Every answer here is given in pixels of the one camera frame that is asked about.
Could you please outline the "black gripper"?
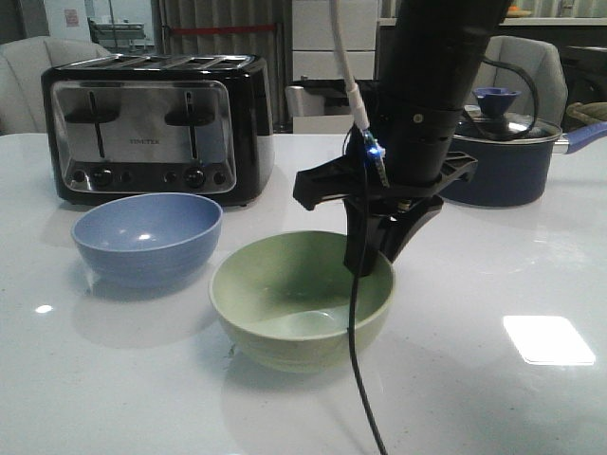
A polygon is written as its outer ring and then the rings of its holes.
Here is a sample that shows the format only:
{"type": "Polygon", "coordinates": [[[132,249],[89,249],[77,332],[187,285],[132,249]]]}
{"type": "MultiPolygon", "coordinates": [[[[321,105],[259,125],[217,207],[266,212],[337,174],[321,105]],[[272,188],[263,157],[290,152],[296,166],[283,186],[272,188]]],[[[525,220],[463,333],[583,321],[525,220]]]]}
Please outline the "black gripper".
{"type": "Polygon", "coordinates": [[[393,263],[442,208],[439,192],[472,179],[478,160],[463,152],[390,150],[386,176],[368,155],[348,153],[297,173],[293,197],[307,210],[341,199],[346,212],[343,263],[357,277],[375,268],[378,252],[393,263]]]}

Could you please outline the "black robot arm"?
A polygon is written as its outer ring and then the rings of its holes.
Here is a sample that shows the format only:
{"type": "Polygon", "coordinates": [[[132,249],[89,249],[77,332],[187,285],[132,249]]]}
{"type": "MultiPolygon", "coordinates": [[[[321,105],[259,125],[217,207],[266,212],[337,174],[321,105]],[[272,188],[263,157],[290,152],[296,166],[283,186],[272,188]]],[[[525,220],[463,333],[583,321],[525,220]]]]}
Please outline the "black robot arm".
{"type": "Polygon", "coordinates": [[[381,177],[359,129],[345,152],[296,175],[294,198],[306,209],[343,201],[345,266],[367,276],[378,255],[394,261],[442,208],[439,193],[471,179],[476,161],[451,140],[489,39],[507,1],[404,1],[389,59],[366,97],[370,131],[384,149],[381,177]]]}

